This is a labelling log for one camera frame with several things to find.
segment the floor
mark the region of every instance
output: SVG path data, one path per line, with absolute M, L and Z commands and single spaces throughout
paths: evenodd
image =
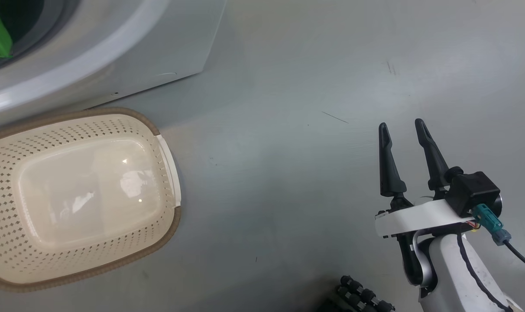
M 176 235 L 124 268 L 0 311 L 310 311 L 350 274 L 419 311 L 394 240 L 377 237 L 377 129 L 407 197 L 428 180 L 423 118 L 450 166 L 502 190 L 525 254 L 525 0 L 229 0 L 205 71 L 111 103 L 159 126 L 183 190 Z M 525 308 L 525 267 L 469 240 Z

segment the perforated basket wall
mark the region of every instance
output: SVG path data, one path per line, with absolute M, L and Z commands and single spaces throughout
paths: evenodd
M 121 133 L 148 142 L 157 160 L 165 208 L 152 222 L 118 237 L 59 252 L 35 244 L 19 214 L 13 171 L 19 162 L 39 153 L 101 136 Z M 30 291 L 97 275 L 144 257 L 163 246 L 174 234 L 180 209 L 176 207 L 156 135 L 158 130 L 143 115 L 129 109 L 94 109 L 37 120 L 0 132 L 0 287 Z

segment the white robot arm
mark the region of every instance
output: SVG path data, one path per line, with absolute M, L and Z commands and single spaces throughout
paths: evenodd
M 423 120 L 415 120 L 415 126 L 425 150 L 434 200 L 413 206 L 405 199 L 407 187 L 395 167 L 391 137 L 382 123 L 380 193 L 393 199 L 390 209 L 376 215 L 377 234 L 399 242 L 405 274 L 410 284 L 420 288 L 419 302 L 425 312 L 522 311 L 502 292 L 463 234 L 485 227 L 497 245 L 507 245 L 525 262 L 497 219 L 502 212 L 499 189 L 483 172 L 449 169 Z M 429 237 L 419 241 L 425 235 Z

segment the cable connector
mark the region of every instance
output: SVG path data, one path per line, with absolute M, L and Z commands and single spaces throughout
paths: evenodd
M 509 241 L 511 235 L 503 229 L 503 223 L 494 215 L 486 204 L 479 204 L 472 210 L 472 216 L 477 223 L 485 227 L 492 235 L 492 239 L 498 246 L 504 245 L 504 241 Z

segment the beige plastic basket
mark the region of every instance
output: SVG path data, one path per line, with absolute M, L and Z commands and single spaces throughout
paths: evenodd
M 166 142 L 132 110 L 0 132 L 0 287 L 58 286 L 144 257 L 176 231 L 180 201 Z

